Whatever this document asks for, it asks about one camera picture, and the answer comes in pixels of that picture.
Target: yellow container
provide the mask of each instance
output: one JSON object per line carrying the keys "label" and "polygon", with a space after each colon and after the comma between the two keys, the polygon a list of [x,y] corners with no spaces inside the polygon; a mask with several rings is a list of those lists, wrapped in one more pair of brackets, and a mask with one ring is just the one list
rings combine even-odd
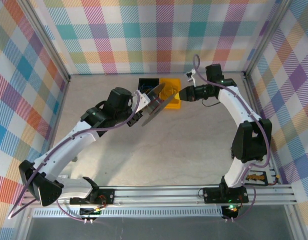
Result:
{"label": "yellow container", "polygon": [[[180,79],[178,78],[160,78],[159,83],[165,83],[165,87],[159,94],[159,97],[163,100],[181,90]],[[174,98],[165,108],[180,109],[180,100]]]}

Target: ventilation grille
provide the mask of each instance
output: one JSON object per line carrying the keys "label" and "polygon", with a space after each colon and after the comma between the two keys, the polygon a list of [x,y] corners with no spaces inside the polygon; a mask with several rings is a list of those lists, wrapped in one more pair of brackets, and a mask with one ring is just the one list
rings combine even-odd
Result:
{"label": "ventilation grille", "polygon": [[[67,213],[77,216],[79,208],[67,210]],[[204,207],[109,207],[101,211],[100,215],[91,217],[196,217],[196,216],[222,216],[220,206]],[[34,218],[61,218],[66,215],[58,208],[36,208]]]}

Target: yellow bin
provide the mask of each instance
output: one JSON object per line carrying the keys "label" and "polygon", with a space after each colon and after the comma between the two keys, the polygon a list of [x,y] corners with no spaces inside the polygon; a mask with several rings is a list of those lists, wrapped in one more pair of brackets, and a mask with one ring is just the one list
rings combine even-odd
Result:
{"label": "yellow bin", "polygon": [[[180,79],[178,78],[160,78],[159,83],[165,83],[164,89],[159,94],[162,100],[166,100],[169,96],[181,90]],[[165,108],[180,109],[180,100],[173,99]]]}

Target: gray floor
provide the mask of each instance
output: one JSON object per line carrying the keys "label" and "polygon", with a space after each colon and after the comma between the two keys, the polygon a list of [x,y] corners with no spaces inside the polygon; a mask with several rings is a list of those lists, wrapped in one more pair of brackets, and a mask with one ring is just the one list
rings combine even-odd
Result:
{"label": "gray floor", "polygon": [[[90,107],[106,100],[111,89],[134,91],[138,78],[180,78],[180,74],[122,74],[74,76],[69,85],[56,134],[57,143]],[[238,84],[247,100],[239,73],[225,74]],[[206,104],[216,103],[208,99]],[[222,105],[204,107],[182,102],[180,110],[165,109],[148,125],[141,122],[107,132],[85,148],[77,162],[62,172],[71,178],[87,176],[98,185],[218,184],[232,160],[230,146],[236,125]]]}
{"label": "gray floor", "polygon": [[291,240],[283,206],[254,206],[234,223],[220,217],[105,217],[91,224],[70,218],[33,218],[27,240]]}

